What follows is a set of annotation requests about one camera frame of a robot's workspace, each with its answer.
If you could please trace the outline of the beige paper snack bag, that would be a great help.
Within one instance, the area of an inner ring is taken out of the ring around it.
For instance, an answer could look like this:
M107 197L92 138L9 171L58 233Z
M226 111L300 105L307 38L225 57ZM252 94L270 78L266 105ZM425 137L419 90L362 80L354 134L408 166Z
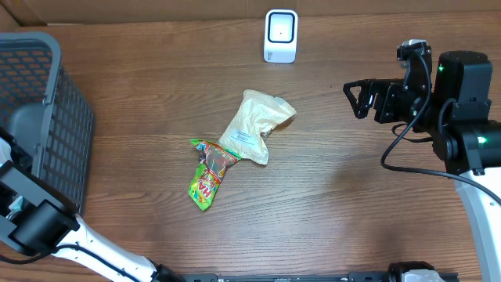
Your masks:
M269 151L262 135L293 117L297 111L284 99L252 89L243 91L243 100L218 144L238 153L243 159L266 165Z

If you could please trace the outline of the green gummy candy bag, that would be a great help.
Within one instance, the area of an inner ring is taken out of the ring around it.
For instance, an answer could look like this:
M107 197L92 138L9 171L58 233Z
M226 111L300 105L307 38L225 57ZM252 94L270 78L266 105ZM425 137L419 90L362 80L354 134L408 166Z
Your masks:
M242 157L227 147L205 139L191 139L190 142L199 151L200 161L189 185L189 195L199 209L205 211L211 206L226 170Z

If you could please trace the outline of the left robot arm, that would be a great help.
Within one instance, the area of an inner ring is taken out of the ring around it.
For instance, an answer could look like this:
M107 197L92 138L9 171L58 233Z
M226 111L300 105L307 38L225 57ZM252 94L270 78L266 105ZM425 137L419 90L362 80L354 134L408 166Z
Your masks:
M76 262L111 281L180 281L162 264L135 255L97 233L60 192L29 173L29 156L1 132L1 241L26 265L50 255Z

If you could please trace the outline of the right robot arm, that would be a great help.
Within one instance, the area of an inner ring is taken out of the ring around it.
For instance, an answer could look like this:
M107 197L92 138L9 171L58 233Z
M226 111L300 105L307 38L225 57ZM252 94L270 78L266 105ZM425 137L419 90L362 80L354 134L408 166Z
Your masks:
M453 180L470 222L481 278L498 281L500 123L488 117L492 64L481 52L444 52L432 78L431 51L425 45L401 46L397 57L406 65L404 78L347 82L344 94L358 119L375 109L376 122L403 128L380 159L384 168ZM445 164L443 172L386 162L410 130L427 133L426 141Z

